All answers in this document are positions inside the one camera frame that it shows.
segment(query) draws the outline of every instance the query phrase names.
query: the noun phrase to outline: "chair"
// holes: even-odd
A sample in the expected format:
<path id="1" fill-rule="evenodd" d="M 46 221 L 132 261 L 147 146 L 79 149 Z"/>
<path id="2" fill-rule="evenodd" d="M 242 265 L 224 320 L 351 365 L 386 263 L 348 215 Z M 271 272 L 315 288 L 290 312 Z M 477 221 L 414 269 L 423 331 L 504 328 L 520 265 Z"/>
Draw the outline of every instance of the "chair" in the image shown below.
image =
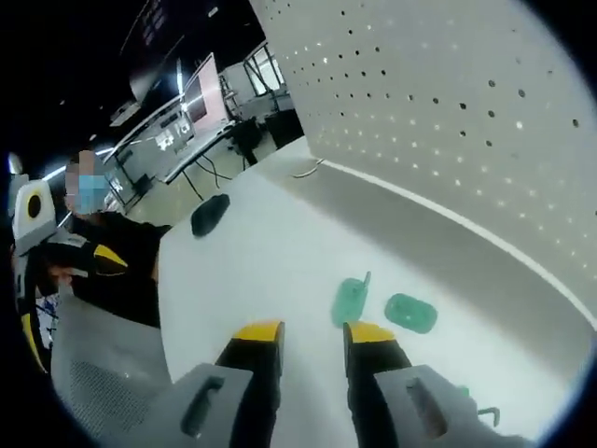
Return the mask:
<path id="1" fill-rule="evenodd" d="M 143 423 L 172 385 L 161 332 L 61 293 L 51 376 L 63 404 L 98 441 Z"/>

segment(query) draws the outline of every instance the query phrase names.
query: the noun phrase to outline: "floor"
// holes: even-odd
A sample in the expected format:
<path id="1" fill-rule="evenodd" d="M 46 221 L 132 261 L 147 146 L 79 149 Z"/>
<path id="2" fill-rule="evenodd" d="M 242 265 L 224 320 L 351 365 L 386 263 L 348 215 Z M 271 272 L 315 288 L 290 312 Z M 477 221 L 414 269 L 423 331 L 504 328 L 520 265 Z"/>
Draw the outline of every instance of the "floor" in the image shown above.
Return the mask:
<path id="1" fill-rule="evenodd" d="M 270 134 L 265 133 L 254 153 L 257 160 L 262 161 L 272 154 L 275 149 Z M 220 175 L 234 178 L 243 171 L 243 158 L 234 151 L 224 150 L 214 154 L 208 152 L 207 156 L 214 162 L 215 168 Z M 211 165 L 204 158 L 199 159 L 198 162 L 211 171 Z M 204 172 L 197 164 L 190 165 L 185 173 L 204 200 L 218 193 L 215 177 Z M 220 188 L 228 182 L 226 179 L 218 178 Z M 201 200 L 181 174 L 170 185 L 156 182 L 151 191 L 134 206 L 127 216 L 138 222 L 174 225 L 192 212 L 200 203 Z"/>

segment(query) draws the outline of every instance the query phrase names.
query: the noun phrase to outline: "cable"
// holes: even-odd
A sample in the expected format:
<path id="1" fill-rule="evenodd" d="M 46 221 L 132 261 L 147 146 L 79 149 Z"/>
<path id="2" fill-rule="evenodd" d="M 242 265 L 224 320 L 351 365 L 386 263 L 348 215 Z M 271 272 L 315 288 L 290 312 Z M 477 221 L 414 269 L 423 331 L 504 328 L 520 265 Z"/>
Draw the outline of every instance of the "cable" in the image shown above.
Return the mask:
<path id="1" fill-rule="evenodd" d="M 203 197 L 200 195 L 200 193 L 197 191 L 197 189 L 195 188 L 193 183 L 190 181 L 190 179 L 187 176 L 187 173 L 185 173 L 185 170 L 183 170 L 183 176 L 185 177 L 185 179 L 187 180 L 188 184 L 193 189 L 193 191 L 195 191 L 195 194 L 199 197 L 199 199 L 201 199 L 201 201 L 203 201 Z"/>
<path id="2" fill-rule="evenodd" d="M 216 187 L 218 187 L 218 188 L 220 188 L 220 186 L 219 186 L 219 184 L 218 184 L 218 182 L 217 182 L 217 179 L 218 179 L 219 177 L 222 177 L 223 179 L 226 179 L 226 180 L 232 180 L 232 178 L 231 178 L 231 177 L 227 177 L 227 176 L 225 176 L 225 175 L 219 175 L 218 173 L 215 173 L 215 172 L 209 171 L 207 168 L 205 168 L 203 165 L 201 165 L 201 164 L 200 164 L 198 161 L 195 161 L 195 163 L 197 163 L 197 165 L 199 165 L 199 167 L 200 167 L 200 168 L 201 168 L 201 169 L 202 169 L 204 172 L 206 172 L 206 173 L 209 173 L 210 175 L 213 175 L 213 176 L 215 177 L 215 186 L 216 186 Z"/>
<path id="3" fill-rule="evenodd" d="M 308 175 L 312 175 L 314 172 L 317 171 L 317 167 L 324 161 L 325 159 L 319 159 L 315 162 L 315 166 L 306 173 L 301 173 L 300 175 L 292 175 L 295 179 L 302 179 L 303 177 L 307 177 Z"/>

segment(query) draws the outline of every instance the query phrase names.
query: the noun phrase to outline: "white wall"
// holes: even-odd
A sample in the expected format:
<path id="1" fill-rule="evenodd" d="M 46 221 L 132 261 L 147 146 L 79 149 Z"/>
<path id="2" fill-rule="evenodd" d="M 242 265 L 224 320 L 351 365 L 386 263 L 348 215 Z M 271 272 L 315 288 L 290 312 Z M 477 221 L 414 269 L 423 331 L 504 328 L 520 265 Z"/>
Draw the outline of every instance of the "white wall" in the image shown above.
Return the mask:
<path id="1" fill-rule="evenodd" d="M 236 92 L 236 102 L 242 105 L 255 98 L 255 91 L 249 77 L 244 70 L 243 63 L 231 65 L 223 71 L 230 88 Z"/>

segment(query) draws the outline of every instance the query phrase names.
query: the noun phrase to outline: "person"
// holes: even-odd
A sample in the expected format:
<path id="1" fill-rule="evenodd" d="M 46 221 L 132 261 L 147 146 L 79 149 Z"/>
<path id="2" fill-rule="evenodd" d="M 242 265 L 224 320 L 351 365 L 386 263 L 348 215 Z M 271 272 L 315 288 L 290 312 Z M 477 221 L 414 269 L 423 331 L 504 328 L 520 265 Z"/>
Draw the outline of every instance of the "person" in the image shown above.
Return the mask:
<path id="1" fill-rule="evenodd" d="M 122 275 L 75 274 L 63 259 L 44 258 L 49 280 L 69 286 L 83 301 L 120 317 L 160 326 L 158 312 L 158 258 L 160 239 L 171 226 L 132 221 L 118 212 L 104 211 L 109 192 L 104 166 L 88 150 L 77 153 L 66 166 L 64 198 L 72 213 L 69 231 L 94 244 L 105 245 L 127 263 Z"/>

